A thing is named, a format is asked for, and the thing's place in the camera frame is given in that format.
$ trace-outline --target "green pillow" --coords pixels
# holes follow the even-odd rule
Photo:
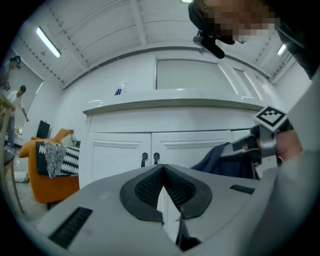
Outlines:
[[[69,134],[61,139],[61,144],[64,147],[75,147],[77,145],[77,139],[73,134]]]

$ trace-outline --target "gray pants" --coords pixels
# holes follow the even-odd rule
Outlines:
[[[8,123],[8,127],[6,128],[6,131],[8,133],[8,144],[11,148],[15,147],[15,117],[14,116],[10,116],[9,117],[9,123]]]

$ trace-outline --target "black slot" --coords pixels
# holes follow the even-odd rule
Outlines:
[[[92,212],[91,209],[78,207],[49,239],[65,249],[68,248]]]
[[[255,189],[252,187],[240,186],[240,185],[232,185],[230,189],[236,190],[242,193],[250,194],[250,195],[252,195],[255,192]]]

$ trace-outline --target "black and white patterned blanket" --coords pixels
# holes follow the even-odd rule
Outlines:
[[[37,173],[51,179],[59,176],[78,176],[79,153],[80,149],[77,147],[64,147],[49,141],[36,142]]]

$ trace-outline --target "ceiling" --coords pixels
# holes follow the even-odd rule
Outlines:
[[[41,27],[61,56],[56,58],[35,33]],[[65,85],[95,66],[130,49],[193,46],[196,27],[181,0],[49,0],[23,24],[18,37]],[[274,78],[290,59],[278,56],[275,31],[244,44],[221,43],[227,55],[260,67]]]

